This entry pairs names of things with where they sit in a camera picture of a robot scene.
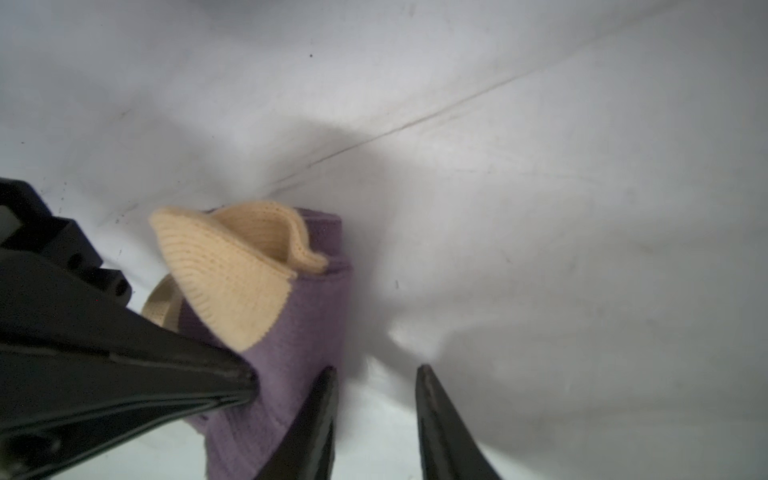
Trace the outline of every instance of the crease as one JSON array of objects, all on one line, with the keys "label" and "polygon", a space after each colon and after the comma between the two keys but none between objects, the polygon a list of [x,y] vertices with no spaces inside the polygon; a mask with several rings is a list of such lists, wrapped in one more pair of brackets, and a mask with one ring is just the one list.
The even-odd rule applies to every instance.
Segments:
[{"label": "crease", "polygon": [[[578,55],[581,53],[584,49],[589,47],[590,45],[603,40],[605,38],[611,37],[613,35],[618,35],[619,33],[623,32],[624,30],[631,28],[635,25],[639,25],[642,22],[645,22],[647,20],[650,20],[651,18],[657,17],[658,15],[662,15],[663,13],[666,13],[673,8],[676,8],[678,5],[690,2],[690,0],[666,0],[665,2],[658,2],[651,7],[646,8],[642,12],[637,13],[636,15],[633,15],[631,18],[628,18],[627,20],[620,22],[618,25],[616,25],[613,28],[608,28],[605,31],[598,32],[596,35],[584,40],[583,42],[577,44],[574,48],[572,48],[570,51],[564,53],[563,55],[560,55],[558,58],[556,58],[553,61],[550,61],[544,65],[540,65],[538,67],[533,67],[528,69],[527,71],[524,71],[519,74],[514,74],[511,77],[507,77],[503,80],[497,81],[494,84],[489,85],[486,88],[481,89],[480,91],[476,91],[473,94],[467,95],[463,98],[460,98],[456,101],[453,101],[449,103],[448,105],[439,108],[437,111],[432,112],[431,114],[423,115],[419,118],[416,118],[415,120],[411,120],[409,122],[406,122],[399,127],[392,128],[390,130],[387,130],[381,134],[374,135],[370,138],[367,138],[365,140],[359,141],[355,144],[349,145],[348,147],[344,147],[341,150],[338,150],[332,154],[328,154],[325,157],[322,157],[318,160],[314,160],[309,162],[307,165],[304,165],[299,170],[286,175],[285,177],[279,178],[277,180],[271,181],[267,184],[268,187],[272,187],[277,184],[281,184],[282,182],[288,181],[292,178],[297,177],[301,173],[310,170],[311,168],[315,167],[316,165],[319,165],[327,160],[330,160],[334,157],[338,157],[341,154],[344,154],[348,151],[354,150],[358,147],[362,147],[364,145],[370,144],[372,142],[375,142],[377,140],[381,140],[384,137],[388,137],[390,135],[397,134],[401,131],[407,130],[411,127],[415,127],[416,125],[422,124],[424,122],[433,120],[435,118],[439,118],[440,116],[452,111],[454,108],[459,107],[461,105],[464,105],[466,103],[469,103],[470,101],[473,101],[477,98],[480,98],[483,95],[486,95],[492,91],[498,90],[499,88],[503,88],[515,81],[521,80],[523,78],[526,78],[530,75],[541,73],[543,71],[547,71],[550,68],[553,68],[570,58],[573,58],[575,55]],[[296,188],[302,184],[305,184],[306,182],[302,182],[296,185],[291,186],[285,186],[281,188],[277,188],[270,192],[270,195],[275,195],[278,193],[282,193],[288,190],[292,190],[293,188]]]}]

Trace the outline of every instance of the white surface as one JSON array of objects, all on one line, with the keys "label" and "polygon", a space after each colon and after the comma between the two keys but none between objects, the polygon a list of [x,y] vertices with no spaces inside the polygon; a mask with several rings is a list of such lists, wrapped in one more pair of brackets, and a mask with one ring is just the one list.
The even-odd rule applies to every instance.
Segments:
[{"label": "white surface", "polygon": [[[335,478],[420,478],[431,362],[506,478],[768,476],[768,5],[0,8],[0,154],[121,268],[164,204],[340,214]],[[202,478],[157,430],[61,478]]]}]

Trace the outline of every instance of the purple cloth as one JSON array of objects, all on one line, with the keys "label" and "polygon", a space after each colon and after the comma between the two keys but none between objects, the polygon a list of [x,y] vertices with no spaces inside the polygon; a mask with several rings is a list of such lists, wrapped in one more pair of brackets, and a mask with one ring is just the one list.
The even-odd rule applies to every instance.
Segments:
[{"label": "purple cloth", "polygon": [[[299,209],[310,247],[324,254],[323,275],[300,273],[272,329],[240,355],[259,376],[259,397],[248,405],[187,421],[205,435],[209,480],[253,480],[282,441],[326,366],[340,367],[352,266],[341,254],[336,215]],[[222,346],[184,302],[179,333]]]}]

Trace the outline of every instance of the beige fabric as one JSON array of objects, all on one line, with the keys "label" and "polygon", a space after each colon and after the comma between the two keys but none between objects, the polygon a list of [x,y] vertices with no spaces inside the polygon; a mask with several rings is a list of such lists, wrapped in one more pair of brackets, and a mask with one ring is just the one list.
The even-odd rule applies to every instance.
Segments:
[{"label": "beige fabric", "polygon": [[141,315],[157,326],[178,332],[179,310],[183,299],[174,278],[168,274],[150,293],[141,309]]},{"label": "beige fabric", "polygon": [[227,346],[242,351],[277,320],[297,272],[322,273],[327,259],[310,249],[293,208],[251,202],[202,214],[161,208],[150,223],[173,279],[155,288],[142,310],[174,326],[180,298]]}]

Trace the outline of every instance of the knit texture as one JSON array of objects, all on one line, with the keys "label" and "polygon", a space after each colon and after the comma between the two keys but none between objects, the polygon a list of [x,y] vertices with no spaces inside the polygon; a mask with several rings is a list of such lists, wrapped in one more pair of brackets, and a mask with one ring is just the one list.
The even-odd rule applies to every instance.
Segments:
[{"label": "knit texture", "polygon": [[142,313],[172,327],[179,304],[170,290],[174,281],[214,334],[238,352],[271,328],[299,272],[321,274],[328,263],[310,249],[300,214],[275,202],[211,214],[166,207],[150,223],[173,280],[158,285]]},{"label": "knit texture", "polygon": [[[285,436],[320,371],[341,366],[352,274],[341,254],[341,220],[263,204],[210,215],[161,210],[160,222],[157,214],[152,218],[171,276],[158,284],[142,313],[181,335],[236,350],[259,376],[260,394],[252,403],[188,419],[205,435],[209,480],[252,480]],[[257,254],[246,258],[242,252],[253,253],[248,249]],[[274,274],[265,258],[286,270]],[[240,303],[237,308],[227,309],[214,298],[221,290],[216,281],[242,292],[243,298],[226,297]],[[259,297],[283,291],[273,319],[271,308],[259,308],[265,303]],[[249,320],[259,328],[243,328],[246,305]],[[225,312],[232,315],[231,324]]]}]

